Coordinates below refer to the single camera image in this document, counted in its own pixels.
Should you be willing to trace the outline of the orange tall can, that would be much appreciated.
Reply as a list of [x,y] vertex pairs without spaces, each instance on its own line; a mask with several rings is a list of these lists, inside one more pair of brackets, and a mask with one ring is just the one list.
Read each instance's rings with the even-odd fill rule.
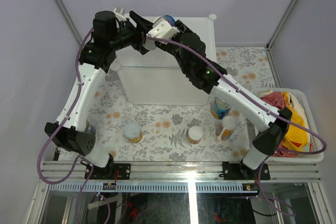
[[175,26],[174,25],[175,19],[174,19],[174,17],[172,17],[170,15],[164,15],[164,16],[155,17],[152,20],[153,26],[155,26],[155,24],[158,24],[158,23],[160,23],[163,20],[166,21],[166,22],[168,22],[171,26]]

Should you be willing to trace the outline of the white plastic cube cabinet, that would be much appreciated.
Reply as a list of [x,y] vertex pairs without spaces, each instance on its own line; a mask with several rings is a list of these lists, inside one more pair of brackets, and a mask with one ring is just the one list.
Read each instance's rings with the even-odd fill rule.
[[203,106],[209,95],[192,85],[175,58],[156,48],[142,55],[131,46],[116,52],[110,66],[121,80],[129,102],[141,105]]

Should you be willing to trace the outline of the short orange can white lid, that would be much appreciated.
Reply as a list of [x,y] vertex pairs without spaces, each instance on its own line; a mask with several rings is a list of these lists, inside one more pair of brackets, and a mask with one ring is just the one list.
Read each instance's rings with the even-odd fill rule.
[[187,137],[191,144],[198,144],[203,138],[203,130],[199,126],[189,128]]

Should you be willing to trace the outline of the tall can with spoon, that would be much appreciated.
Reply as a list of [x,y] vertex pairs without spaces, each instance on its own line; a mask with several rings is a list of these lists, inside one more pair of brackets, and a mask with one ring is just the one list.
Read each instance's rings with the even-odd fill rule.
[[220,133],[217,135],[216,139],[219,141],[226,141],[230,138],[236,129],[237,120],[234,116],[227,115],[222,118],[220,124]]

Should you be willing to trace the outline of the blue can silver top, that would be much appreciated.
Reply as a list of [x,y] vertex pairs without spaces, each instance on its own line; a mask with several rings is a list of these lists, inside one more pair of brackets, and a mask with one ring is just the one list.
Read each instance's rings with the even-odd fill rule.
[[85,133],[90,133],[92,135],[96,134],[95,127],[92,124],[90,124],[90,122],[88,120],[86,120]]

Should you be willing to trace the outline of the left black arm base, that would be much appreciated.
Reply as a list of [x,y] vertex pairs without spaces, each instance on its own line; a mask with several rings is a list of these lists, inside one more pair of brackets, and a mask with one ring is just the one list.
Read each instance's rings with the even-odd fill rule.
[[109,154],[106,167],[93,167],[90,179],[97,180],[129,180],[131,174],[131,164],[115,163],[113,156]]

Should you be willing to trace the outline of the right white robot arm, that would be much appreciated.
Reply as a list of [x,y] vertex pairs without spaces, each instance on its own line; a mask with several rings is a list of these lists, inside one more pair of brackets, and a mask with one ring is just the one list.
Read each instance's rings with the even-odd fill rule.
[[239,108],[258,129],[259,134],[239,166],[243,178],[253,178],[260,164],[275,153],[288,132],[291,111],[262,101],[237,83],[224,68],[207,59],[205,43],[180,20],[173,25],[162,20],[154,32],[156,46],[174,56],[193,86]]

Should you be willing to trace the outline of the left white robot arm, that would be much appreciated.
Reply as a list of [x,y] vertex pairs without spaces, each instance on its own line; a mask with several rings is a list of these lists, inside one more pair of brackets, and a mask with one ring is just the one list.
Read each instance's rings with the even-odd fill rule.
[[131,46],[141,54],[148,52],[143,44],[152,27],[151,21],[134,11],[127,18],[112,11],[97,12],[75,57],[76,80],[64,109],[54,123],[45,126],[50,141],[85,158],[103,179],[114,175],[115,166],[109,163],[110,154],[103,151],[88,122],[94,94],[118,50]]

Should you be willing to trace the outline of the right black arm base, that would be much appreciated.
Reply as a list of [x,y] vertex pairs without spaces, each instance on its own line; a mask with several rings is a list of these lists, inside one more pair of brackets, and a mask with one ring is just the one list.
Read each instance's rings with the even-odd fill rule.
[[267,164],[263,164],[259,175],[259,168],[253,170],[242,162],[222,162],[222,173],[219,177],[224,180],[270,180],[270,173]]

